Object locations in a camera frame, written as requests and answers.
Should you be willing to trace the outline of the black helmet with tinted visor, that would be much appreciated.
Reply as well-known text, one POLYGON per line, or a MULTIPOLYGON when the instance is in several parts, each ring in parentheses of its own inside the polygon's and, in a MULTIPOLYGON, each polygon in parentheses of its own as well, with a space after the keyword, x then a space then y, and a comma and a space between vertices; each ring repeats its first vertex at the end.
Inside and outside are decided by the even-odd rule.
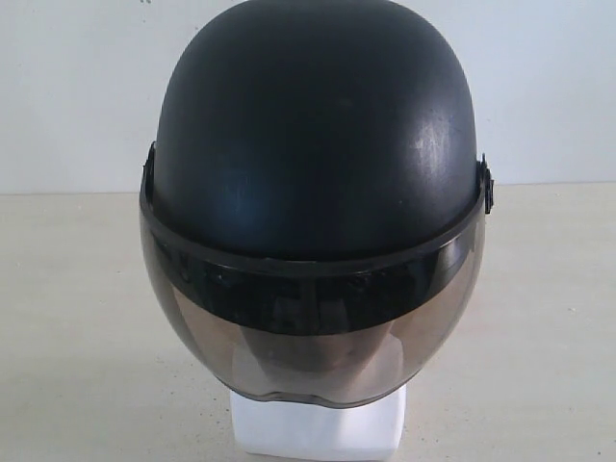
POLYGON ((392 1, 244 1, 170 77, 139 196, 167 319, 224 385, 346 409, 450 334, 493 203, 463 68, 392 1))

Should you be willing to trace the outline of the white mannequin head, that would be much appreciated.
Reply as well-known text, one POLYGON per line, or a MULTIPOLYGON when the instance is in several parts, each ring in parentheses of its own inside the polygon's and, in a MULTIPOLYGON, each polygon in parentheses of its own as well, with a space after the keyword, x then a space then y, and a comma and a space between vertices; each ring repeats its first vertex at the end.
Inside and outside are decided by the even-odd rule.
POLYGON ((398 448, 406 387, 370 404, 334 409, 230 394, 236 442, 247 452, 316 460, 384 459, 398 448))

